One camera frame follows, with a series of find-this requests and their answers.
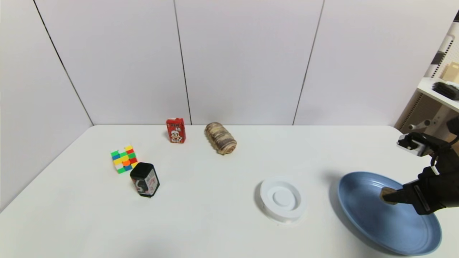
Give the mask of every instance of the rubik's cube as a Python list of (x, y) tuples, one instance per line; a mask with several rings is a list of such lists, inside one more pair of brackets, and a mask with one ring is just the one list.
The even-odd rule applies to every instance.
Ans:
[(135, 156), (134, 149), (131, 145), (112, 152), (113, 164), (118, 171), (118, 174), (121, 174), (126, 171), (130, 171), (137, 165), (137, 157)]

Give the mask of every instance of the red carton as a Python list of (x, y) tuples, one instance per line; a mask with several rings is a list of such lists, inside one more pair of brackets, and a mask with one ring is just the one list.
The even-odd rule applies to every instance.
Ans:
[(169, 140), (172, 143), (185, 142), (186, 135), (183, 118), (170, 118), (166, 121), (166, 125), (168, 126)]

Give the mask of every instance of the swirl bread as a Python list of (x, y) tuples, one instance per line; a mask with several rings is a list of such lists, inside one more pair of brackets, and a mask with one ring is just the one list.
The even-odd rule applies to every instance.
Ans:
[(236, 148), (237, 142), (222, 124), (217, 122), (210, 123), (206, 126), (205, 132), (212, 147), (219, 154), (225, 155), (232, 153)]

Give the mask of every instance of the blue ceramic plate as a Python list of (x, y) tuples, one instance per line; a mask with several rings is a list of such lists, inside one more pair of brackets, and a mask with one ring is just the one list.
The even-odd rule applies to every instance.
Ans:
[(338, 198), (349, 220), (369, 239), (399, 254), (424, 255), (437, 249), (442, 229), (434, 214), (420, 216), (410, 204), (384, 203), (381, 188), (401, 189), (387, 177), (354, 172), (341, 178)]

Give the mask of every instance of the white round container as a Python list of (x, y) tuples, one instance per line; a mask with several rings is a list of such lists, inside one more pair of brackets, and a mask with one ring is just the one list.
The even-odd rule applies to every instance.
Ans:
[(260, 187), (261, 208), (276, 222), (297, 222), (306, 211), (304, 194), (287, 177), (274, 177), (263, 181)]

